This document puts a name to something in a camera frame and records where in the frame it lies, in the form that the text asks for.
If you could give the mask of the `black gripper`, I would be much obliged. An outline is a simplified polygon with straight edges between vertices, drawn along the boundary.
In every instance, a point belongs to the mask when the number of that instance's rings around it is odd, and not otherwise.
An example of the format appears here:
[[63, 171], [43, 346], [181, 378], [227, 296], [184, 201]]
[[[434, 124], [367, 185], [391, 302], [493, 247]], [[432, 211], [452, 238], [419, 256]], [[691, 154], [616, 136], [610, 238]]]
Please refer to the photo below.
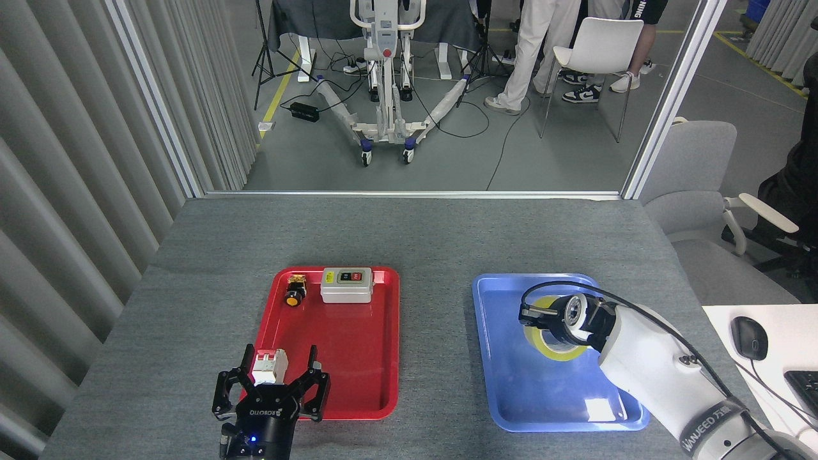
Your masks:
[[[330, 375], [318, 361], [318, 347], [310, 348], [307, 370], [287, 385], [257, 385], [251, 378], [255, 349], [248, 344], [242, 363], [217, 374], [212, 413], [222, 425], [222, 459], [289, 459], [299, 417], [321, 422], [331, 386]], [[230, 392], [242, 385], [246, 395], [234, 405]]]
[[[564, 315], [569, 295], [546, 295], [539, 300], [539, 306], [522, 302], [520, 305], [519, 322], [526, 327], [545, 328], [554, 339], [549, 343], [570, 343], [565, 335]], [[543, 314], [544, 310], [554, 311], [555, 314]]]

